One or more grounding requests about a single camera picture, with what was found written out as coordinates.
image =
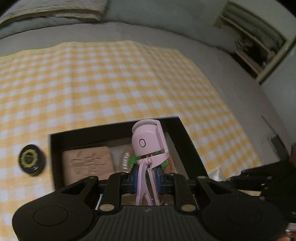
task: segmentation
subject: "gray fabric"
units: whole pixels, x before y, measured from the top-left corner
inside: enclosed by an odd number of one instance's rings
[[[269,142],[273,132],[261,119],[261,114],[280,135],[288,151],[291,150],[292,142],[283,122],[254,79],[224,51],[178,34],[124,23],[55,26],[30,30],[1,39],[0,56],[25,49],[52,47],[69,41],[124,39],[146,45],[175,48],[192,59],[236,116],[262,163],[267,164],[279,159]]]
[[[93,22],[94,19],[84,19],[84,18],[59,18],[59,17],[36,17],[36,18],[25,18],[20,21],[12,22],[5,24],[0,28],[0,39],[5,38],[7,36],[17,34],[23,31],[51,27],[51,26],[59,26],[59,25],[67,25],[67,24],[75,24],[75,23],[89,23]]]
[[[158,0],[158,2],[160,1],[166,1],[177,5],[189,12],[194,18],[198,18],[206,7],[206,4],[200,0]]]
[[[0,25],[40,16],[100,20],[106,4],[107,0],[18,0],[0,16]]]
[[[236,50],[234,39],[222,29],[196,20],[184,7],[166,0],[111,0],[102,18],[130,24],[162,28],[222,48]]]
[[[248,22],[252,24],[254,27],[260,29],[261,31],[265,32],[270,38],[272,38],[279,48],[284,44],[285,40],[284,38],[271,26],[269,26],[267,23],[259,19],[258,17],[248,13],[244,9],[241,9],[240,7],[236,7],[235,5],[228,5],[227,10],[236,16],[243,19],[245,22]]]

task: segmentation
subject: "metal pin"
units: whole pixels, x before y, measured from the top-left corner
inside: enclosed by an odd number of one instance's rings
[[[112,204],[106,203],[106,204],[102,204],[100,206],[100,210],[104,211],[104,212],[110,212],[114,209],[114,206]]]
[[[192,204],[184,204],[181,207],[181,210],[184,212],[193,212],[196,209],[196,207]]]

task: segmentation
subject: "checkered pattern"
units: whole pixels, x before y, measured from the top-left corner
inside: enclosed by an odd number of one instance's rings
[[[29,143],[48,157],[50,133],[179,116],[207,171],[229,177],[260,163],[209,80],[177,50],[132,41],[26,50],[0,58],[0,87],[0,239],[15,239],[19,206],[53,191],[50,161],[37,177],[17,164]]]

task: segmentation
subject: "pink eyelash curler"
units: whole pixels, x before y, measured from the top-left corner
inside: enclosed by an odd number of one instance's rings
[[[134,124],[132,145],[136,156],[145,156],[137,161],[139,165],[136,205],[142,203],[145,196],[148,205],[152,206],[151,196],[146,183],[146,170],[148,171],[156,205],[160,205],[155,181],[154,168],[169,158],[165,135],[158,120],[141,120]],[[163,150],[164,153],[154,156],[154,152]]]

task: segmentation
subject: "gray wall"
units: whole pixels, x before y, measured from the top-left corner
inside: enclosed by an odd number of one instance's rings
[[[296,142],[296,46],[261,87]]]

